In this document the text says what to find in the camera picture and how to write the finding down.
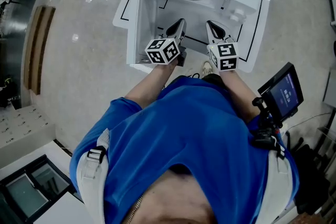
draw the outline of person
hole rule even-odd
[[[268,177],[269,150],[250,144],[258,128],[256,95],[234,71],[202,79],[158,65],[125,97],[113,100],[71,159],[78,190],[81,156],[108,129],[105,223],[255,223]],[[289,152],[292,191],[298,172]]]

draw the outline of small screen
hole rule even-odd
[[[271,94],[280,110],[281,116],[285,116],[294,109],[298,103],[298,96],[290,74],[287,74],[271,90]]]

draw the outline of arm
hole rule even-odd
[[[158,98],[176,65],[177,59],[169,65],[157,65],[147,77],[126,94],[125,98],[134,101],[144,109]]]
[[[260,114],[260,110],[252,105],[257,97],[245,82],[234,71],[220,72],[225,86],[228,88],[232,101],[240,112],[245,123],[249,123],[254,117]]]

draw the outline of shoe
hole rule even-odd
[[[203,63],[203,66],[202,66],[202,78],[209,75],[209,74],[212,74],[213,73],[212,70],[213,69],[212,69],[212,66],[211,66],[210,62],[205,61]]]

